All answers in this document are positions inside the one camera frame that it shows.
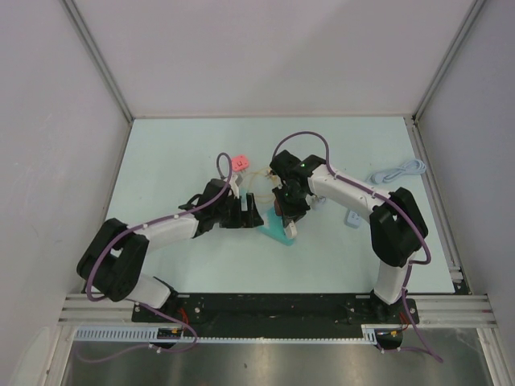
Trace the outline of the dark red cube socket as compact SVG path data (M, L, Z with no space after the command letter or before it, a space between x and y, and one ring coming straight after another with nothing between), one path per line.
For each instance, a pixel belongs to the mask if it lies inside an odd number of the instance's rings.
M277 216L281 216L282 215L282 209L280 207L280 204L277 200L274 201L274 211L275 211L275 214Z

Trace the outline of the white square plug adapter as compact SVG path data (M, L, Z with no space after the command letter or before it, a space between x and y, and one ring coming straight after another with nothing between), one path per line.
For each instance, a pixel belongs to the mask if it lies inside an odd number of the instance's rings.
M285 232L285 235L286 235L286 238L288 240L294 240L297 235L298 235L298 231L297 231L297 227L296 227L296 224L294 221L291 221L285 228L284 228L284 232Z

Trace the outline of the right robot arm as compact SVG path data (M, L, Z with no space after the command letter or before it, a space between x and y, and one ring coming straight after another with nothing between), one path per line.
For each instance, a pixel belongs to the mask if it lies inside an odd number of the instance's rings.
M354 211L370 227L371 245L380 260L372 290L371 312L391 322L407 306L407 283L414 255L427 250L428 228L410 191L377 191L347 175L337 174L316 155L304 160L284 150L272 157L270 171L279 178L273 189L274 208L286 236L296 237L295 224L310 210L309 197L323 197Z

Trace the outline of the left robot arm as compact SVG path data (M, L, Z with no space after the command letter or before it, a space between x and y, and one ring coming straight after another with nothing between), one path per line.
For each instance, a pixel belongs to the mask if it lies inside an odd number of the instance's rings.
M180 212L137 226L106 220L79 260L76 271L100 299L130 300L149 306L160 321L173 319L178 302L164 281L142 272L147 254L213 229L257 228L264 224L252 193L235 182L211 179L200 194L179 206Z

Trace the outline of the teal triangular power strip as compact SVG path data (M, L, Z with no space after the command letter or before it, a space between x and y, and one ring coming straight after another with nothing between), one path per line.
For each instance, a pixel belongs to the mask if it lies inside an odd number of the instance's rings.
M290 239L286 235L284 227L282 226L282 217L276 214L273 207L269 208L262 215L262 219L264 224L257 227L257 230L260 233L286 246L291 246L294 244L295 240Z

